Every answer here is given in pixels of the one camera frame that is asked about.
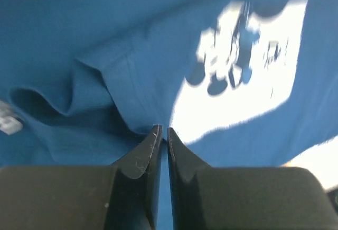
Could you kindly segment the floral patterned table mat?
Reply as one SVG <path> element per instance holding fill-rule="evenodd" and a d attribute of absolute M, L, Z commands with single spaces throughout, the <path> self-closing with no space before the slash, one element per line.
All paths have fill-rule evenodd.
<path fill-rule="evenodd" d="M 300 167 L 309 170 L 325 190 L 337 188 L 337 136 L 315 145 L 283 167 Z"/>

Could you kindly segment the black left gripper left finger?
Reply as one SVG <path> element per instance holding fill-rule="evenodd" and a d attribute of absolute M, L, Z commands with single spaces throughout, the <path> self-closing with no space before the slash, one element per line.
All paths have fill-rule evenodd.
<path fill-rule="evenodd" d="M 104 229 L 155 229 L 161 174 L 162 127 L 112 166 L 114 178 Z"/>

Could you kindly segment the blue printed t shirt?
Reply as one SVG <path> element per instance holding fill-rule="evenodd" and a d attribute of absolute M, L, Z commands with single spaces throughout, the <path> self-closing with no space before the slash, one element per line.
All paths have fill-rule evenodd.
<path fill-rule="evenodd" d="M 337 229 L 336 191 L 283 165 L 337 136 L 337 0 L 1 0 L 1 229 L 104 229 L 113 164 L 160 125 L 202 229 Z"/>

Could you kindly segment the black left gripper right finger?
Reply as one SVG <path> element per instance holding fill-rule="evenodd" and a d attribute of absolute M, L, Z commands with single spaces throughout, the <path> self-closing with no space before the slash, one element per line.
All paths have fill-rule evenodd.
<path fill-rule="evenodd" d="M 167 131 L 167 152 L 174 229 L 202 229 L 196 174 L 209 165 L 187 148 L 171 127 Z"/>

